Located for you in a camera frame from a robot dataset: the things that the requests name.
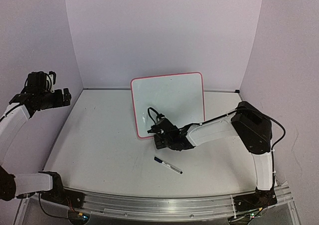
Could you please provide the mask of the whiteboard marker white blue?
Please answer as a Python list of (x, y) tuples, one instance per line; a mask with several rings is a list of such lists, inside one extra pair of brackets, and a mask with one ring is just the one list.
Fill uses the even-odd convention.
[(154, 156), (154, 160), (179, 174), (183, 173), (183, 171), (178, 169), (176, 166), (173, 166), (172, 164), (169, 164), (156, 156)]

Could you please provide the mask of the pink framed whiteboard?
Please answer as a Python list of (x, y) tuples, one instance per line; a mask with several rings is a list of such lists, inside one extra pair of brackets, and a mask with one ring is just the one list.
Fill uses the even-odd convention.
[(148, 108), (165, 115), (177, 127), (205, 120), (203, 76), (200, 72), (135, 78), (131, 93), (137, 135), (151, 137)]

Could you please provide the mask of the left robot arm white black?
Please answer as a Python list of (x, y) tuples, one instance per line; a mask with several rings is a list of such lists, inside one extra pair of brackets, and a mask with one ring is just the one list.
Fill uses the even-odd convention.
[[(27, 76), (24, 88), (16, 94), (0, 118), (0, 160), (3, 161), (14, 138), (22, 126), (37, 111), (69, 106), (71, 94), (68, 88), (54, 89), (56, 73), (32, 72)], [(3, 201), (25, 199), (39, 193), (41, 199), (79, 209), (84, 203), (82, 192), (63, 186), (57, 172), (10, 174), (0, 170), (0, 198)]]

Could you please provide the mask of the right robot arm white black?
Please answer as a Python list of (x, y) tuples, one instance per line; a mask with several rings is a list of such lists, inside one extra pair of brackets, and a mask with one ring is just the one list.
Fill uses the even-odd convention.
[(284, 127), (265, 115), (247, 101), (223, 115), (210, 120), (189, 123), (181, 128), (172, 124), (163, 114), (157, 113), (148, 130), (153, 134), (158, 150), (190, 150), (221, 138), (237, 136), (252, 155), (256, 188), (253, 193), (238, 195), (233, 199), (238, 212), (265, 209), (277, 203), (275, 195), (274, 146), (272, 124)]

